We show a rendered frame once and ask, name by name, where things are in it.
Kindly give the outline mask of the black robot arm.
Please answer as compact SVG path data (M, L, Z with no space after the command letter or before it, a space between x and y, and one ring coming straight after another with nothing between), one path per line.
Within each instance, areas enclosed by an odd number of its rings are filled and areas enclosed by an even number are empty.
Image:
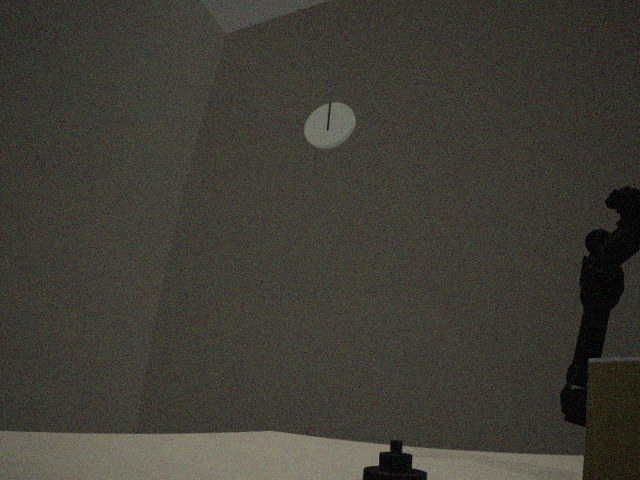
M614 190L606 199L606 207L617 209L625 228L640 225L640 192L629 186ZM569 366L567 384L560 393L565 421L586 427L588 358L601 358L611 310L624 292L624 272L620 267L635 254L633 246L617 231L591 231L585 238L590 252L584 256L580 276L580 300L583 316L573 363ZM591 266L591 268L590 268ZM582 388L572 389L572 385ZM583 389L585 388L585 389Z

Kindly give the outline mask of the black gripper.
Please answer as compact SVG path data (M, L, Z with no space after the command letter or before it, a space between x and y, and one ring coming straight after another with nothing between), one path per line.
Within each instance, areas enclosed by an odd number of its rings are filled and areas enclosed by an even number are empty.
M624 223L621 226L616 224L618 228L616 228L615 231L619 232L619 234L624 236L625 239L627 239L627 241L633 246L633 248L637 252L640 250L640 225L635 229L634 228L627 229L625 228L627 224L628 223Z

